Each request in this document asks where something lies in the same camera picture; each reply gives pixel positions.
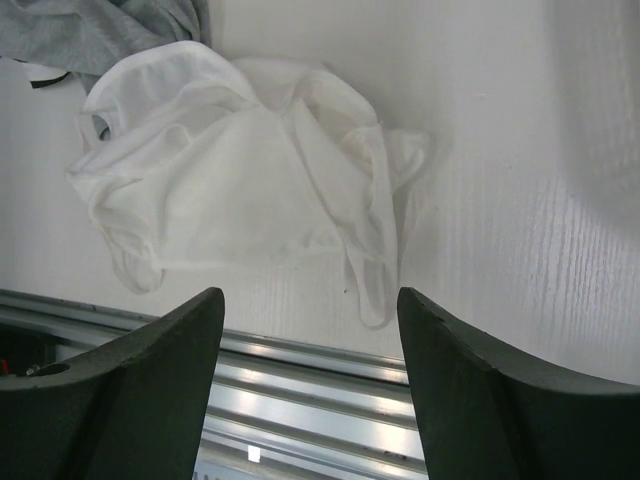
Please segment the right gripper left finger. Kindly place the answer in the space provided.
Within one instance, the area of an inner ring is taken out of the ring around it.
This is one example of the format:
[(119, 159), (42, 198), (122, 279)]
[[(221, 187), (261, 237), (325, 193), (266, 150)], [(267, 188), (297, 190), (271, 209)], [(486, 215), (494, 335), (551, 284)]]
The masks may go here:
[(4, 479), (190, 479), (225, 299), (208, 288), (149, 324), (1, 381)]

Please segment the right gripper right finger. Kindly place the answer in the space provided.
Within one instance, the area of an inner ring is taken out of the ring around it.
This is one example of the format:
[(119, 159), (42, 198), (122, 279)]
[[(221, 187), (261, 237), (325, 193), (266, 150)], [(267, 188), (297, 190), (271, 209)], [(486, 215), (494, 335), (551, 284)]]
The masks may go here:
[(397, 315), (429, 478), (638, 478), (638, 386), (530, 355), (413, 288)]

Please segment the white tank top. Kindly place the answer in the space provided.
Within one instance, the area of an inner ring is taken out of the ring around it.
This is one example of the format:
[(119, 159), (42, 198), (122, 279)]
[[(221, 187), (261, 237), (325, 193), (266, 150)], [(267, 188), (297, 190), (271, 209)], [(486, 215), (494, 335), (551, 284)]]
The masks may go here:
[(231, 270), (336, 254), (362, 323), (395, 315), (395, 193), (428, 136), (388, 129), (319, 62), (227, 60), (180, 41), (107, 71), (79, 115), (66, 172), (131, 291), (172, 270)]

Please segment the grey tank top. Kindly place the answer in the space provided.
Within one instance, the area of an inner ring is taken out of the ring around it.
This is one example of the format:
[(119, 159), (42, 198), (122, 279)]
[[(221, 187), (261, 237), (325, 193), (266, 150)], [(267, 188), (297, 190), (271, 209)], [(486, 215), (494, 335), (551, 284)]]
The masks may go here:
[(210, 38), (207, 1), (1, 3), (1, 55), (72, 73), (87, 91), (128, 56)]

